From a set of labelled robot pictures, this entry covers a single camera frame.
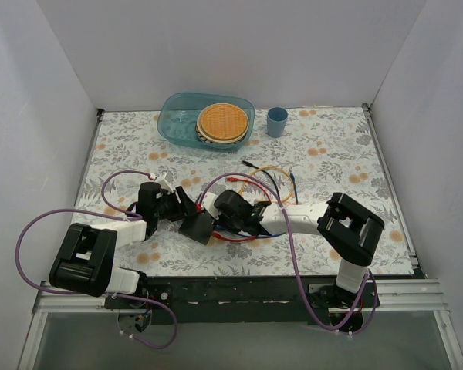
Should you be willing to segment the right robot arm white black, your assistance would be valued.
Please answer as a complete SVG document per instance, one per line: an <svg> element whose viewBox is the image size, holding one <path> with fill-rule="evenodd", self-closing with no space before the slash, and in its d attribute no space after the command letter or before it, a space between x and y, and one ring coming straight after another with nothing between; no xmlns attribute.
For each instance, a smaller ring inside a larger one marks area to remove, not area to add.
<svg viewBox="0 0 463 370"><path fill-rule="evenodd" d="M212 201L223 227L258 236L315 234L324 237L341 256L333 295L342 306L362 296L361 284L372 264L384 230L383 220L344 193L334 193L325 204L280 206L268 200L250 204L233 190Z"/></svg>

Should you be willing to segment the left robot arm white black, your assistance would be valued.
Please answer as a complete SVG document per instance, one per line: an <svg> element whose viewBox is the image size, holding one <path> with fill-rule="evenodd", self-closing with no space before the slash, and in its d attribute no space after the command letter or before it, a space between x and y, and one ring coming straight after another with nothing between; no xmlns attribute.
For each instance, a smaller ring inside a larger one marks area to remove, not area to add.
<svg viewBox="0 0 463 370"><path fill-rule="evenodd" d="M198 206L182 187L171 190L162 183L146 182L140 185L137 201L127 209L142 218L69 226L50 270L53 287L93 297L122 293L122 299L132 308L147 303L149 291L139 283L142 274L115 266L116 249L146 240L161 220L174 222L196 214Z"/></svg>

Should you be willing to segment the black network switch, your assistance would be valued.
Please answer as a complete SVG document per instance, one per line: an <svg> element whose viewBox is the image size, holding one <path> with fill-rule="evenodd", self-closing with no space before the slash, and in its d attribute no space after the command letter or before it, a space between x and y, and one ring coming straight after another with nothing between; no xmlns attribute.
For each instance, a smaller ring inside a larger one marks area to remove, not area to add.
<svg viewBox="0 0 463 370"><path fill-rule="evenodd" d="M178 233L206 245L214 231L214 222L215 219L207 211L202 211L186 217Z"/></svg>

